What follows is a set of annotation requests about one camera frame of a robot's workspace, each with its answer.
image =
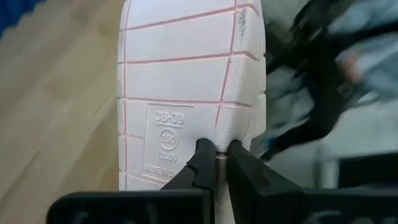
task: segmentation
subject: person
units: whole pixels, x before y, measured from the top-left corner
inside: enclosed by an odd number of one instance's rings
[[[348,102],[359,92],[376,91],[382,100],[398,96],[395,21],[398,21],[398,0],[362,0],[355,1],[328,26],[325,35],[345,35],[393,24],[388,27],[390,32],[352,44],[337,57],[333,44],[319,42],[307,49],[309,63],[303,84],[314,102],[309,119],[276,138],[266,139],[260,155],[263,161],[291,146],[327,136]]]

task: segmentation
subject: floor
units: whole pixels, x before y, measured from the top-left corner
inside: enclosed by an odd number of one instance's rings
[[[117,190],[116,51],[123,0],[48,0],[0,41],[0,223]]]

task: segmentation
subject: shoe sole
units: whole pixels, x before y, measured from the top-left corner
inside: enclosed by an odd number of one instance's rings
[[[118,53],[119,189],[157,190],[195,152],[266,127],[260,0],[126,0]]]

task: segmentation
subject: size marking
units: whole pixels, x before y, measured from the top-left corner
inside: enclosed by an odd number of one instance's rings
[[[182,128],[184,124],[183,113],[169,113],[167,111],[156,111],[156,124],[161,126],[170,126],[173,128]]]
[[[147,106],[142,169],[144,176],[169,181],[195,153],[192,127],[194,107],[189,105]]]
[[[160,134],[160,145],[166,151],[173,151],[178,146],[177,134],[171,129],[162,131]]]
[[[178,174],[177,170],[173,170],[173,169],[167,169],[164,167],[160,167],[160,166],[155,166],[155,165],[151,165],[151,164],[145,164],[145,171],[148,171],[150,173],[162,176],[162,177],[167,177],[172,179],[173,177],[175,177],[175,175]]]
[[[170,162],[174,163],[174,162],[177,161],[177,155],[174,154],[174,153],[159,151],[159,159],[160,160],[170,161]]]

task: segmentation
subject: black pants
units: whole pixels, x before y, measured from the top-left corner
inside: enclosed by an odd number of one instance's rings
[[[310,72],[304,77],[304,84],[314,101],[310,118],[277,137],[273,145],[277,151],[325,137],[344,110],[347,96],[339,89],[344,84],[344,80],[339,76],[340,70],[332,58],[314,60],[317,63],[312,64]]]

